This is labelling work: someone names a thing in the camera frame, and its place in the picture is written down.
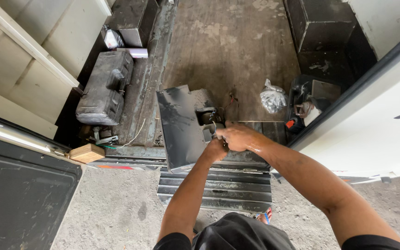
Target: hand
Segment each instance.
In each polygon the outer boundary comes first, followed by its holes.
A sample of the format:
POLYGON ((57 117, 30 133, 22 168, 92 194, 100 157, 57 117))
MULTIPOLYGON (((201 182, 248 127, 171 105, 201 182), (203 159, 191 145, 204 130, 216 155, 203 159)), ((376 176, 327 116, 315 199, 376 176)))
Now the hand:
POLYGON ((228 147, 233 151, 257 151, 258 146, 263 140, 269 140, 263 134, 253 130, 243 124, 226 121, 226 128, 218 128, 217 135, 223 136, 228 143, 228 147))
POLYGON ((214 138, 208 143, 206 149, 204 149, 201 157, 207 157, 212 160, 212 162, 221 161, 228 154, 228 147, 224 147, 223 139, 219 140, 214 138))

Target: metal step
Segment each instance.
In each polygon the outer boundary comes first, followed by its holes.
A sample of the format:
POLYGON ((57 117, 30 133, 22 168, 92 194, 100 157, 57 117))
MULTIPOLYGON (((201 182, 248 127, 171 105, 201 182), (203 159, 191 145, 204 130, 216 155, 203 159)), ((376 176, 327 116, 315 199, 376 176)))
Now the metal step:
MULTIPOLYGON (((160 169, 158 197, 167 206, 186 173, 160 169)), ((201 209, 264 213, 272 204, 271 177, 263 173, 209 170, 201 209)))

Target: red tag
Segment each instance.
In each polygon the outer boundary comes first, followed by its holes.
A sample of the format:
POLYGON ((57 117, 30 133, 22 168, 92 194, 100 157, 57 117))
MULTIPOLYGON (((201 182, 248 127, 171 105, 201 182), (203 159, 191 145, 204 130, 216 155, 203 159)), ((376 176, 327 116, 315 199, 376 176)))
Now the red tag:
POLYGON ((288 121, 285 125, 287 128, 291 128, 294 125, 294 120, 288 121))
POLYGON ((127 166, 108 166, 108 165, 97 165, 97 166, 102 169, 133 169, 127 166))

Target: concrete ground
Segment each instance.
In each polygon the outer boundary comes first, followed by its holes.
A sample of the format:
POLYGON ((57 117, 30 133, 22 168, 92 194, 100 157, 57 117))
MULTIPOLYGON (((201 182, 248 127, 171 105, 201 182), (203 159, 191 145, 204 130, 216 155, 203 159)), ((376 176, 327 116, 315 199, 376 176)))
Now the concrete ground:
MULTIPOLYGON (((92 169, 68 208, 53 250, 151 249, 165 207, 157 197, 159 171, 92 169)), ((272 179, 272 224, 286 231, 296 249, 339 249, 328 219, 290 184, 272 179)), ((400 235, 400 178, 391 184, 357 184, 361 193, 400 235)), ((201 210, 196 227, 226 212, 201 210)))

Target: plastic bag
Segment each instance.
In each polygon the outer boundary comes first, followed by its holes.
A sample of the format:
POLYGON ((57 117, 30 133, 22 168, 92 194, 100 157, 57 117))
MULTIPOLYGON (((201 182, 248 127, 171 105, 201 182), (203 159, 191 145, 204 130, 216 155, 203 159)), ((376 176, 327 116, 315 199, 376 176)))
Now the plastic bag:
POLYGON ((265 89, 260 93, 262 104, 270 113, 276 113, 286 106, 287 96, 281 87, 271 85, 269 79, 265 81, 265 89))

